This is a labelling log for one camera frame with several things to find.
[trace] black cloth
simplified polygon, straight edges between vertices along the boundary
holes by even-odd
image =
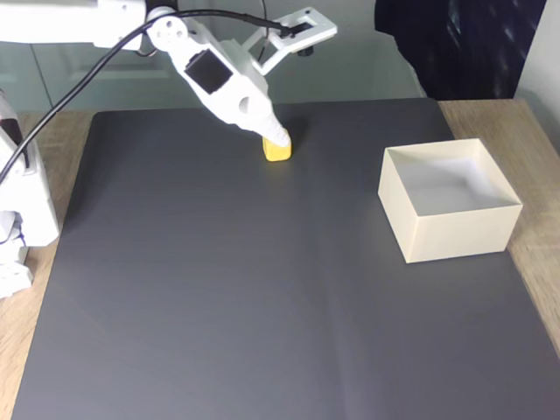
[[[546,0],[377,0],[429,97],[512,98]]]

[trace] dark gray surface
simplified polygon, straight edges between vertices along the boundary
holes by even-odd
[[[14,418],[558,419],[560,363],[508,253],[406,265],[382,151],[429,100],[99,114]]]

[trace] gray mat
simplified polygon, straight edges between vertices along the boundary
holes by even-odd
[[[406,265],[377,199],[438,105],[277,111],[281,164],[204,110],[96,116],[14,418],[558,419],[509,254]]]

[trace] black wire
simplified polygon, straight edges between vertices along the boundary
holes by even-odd
[[[264,18],[266,20],[269,20],[269,13],[266,8],[266,2],[264,0],[261,0],[261,4],[262,4],[262,14]],[[270,32],[270,28],[266,28],[266,36],[264,37],[264,41],[262,43],[261,53],[259,54],[258,59],[256,59],[259,63],[263,59],[264,51],[266,50],[266,44],[269,41],[269,32]]]
[[[139,35],[142,35],[144,31],[150,29],[154,23],[164,17],[175,16],[178,18],[191,18],[196,16],[216,16],[223,18],[232,18],[247,22],[256,26],[264,26],[270,29],[277,29],[280,31],[282,36],[290,34],[290,28],[279,24],[278,22],[272,22],[260,17],[251,16],[244,13],[236,13],[234,11],[228,10],[213,10],[213,9],[198,9],[198,10],[181,10],[167,15],[159,16],[152,19],[141,26],[138,26],[134,31],[129,33],[127,36],[122,38],[119,42],[113,46],[97,63],[87,72],[87,74],[81,79],[78,84],[66,94],[60,101],[54,105],[49,112],[41,118],[41,121],[30,131],[25,140],[16,148],[16,150],[11,155],[10,159],[0,172],[0,185],[4,182],[10,169],[16,163],[21,154],[25,151],[29,143],[35,138],[35,136],[59,113],[73,98],[75,98],[88,84],[89,82],[110,62],[110,60],[116,56],[116,54],[123,49],[132,39]]]

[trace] white box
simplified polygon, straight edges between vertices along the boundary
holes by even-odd
[[[387,148],[379,198],[407,263],[503,251],[522,210],[478,138]]]

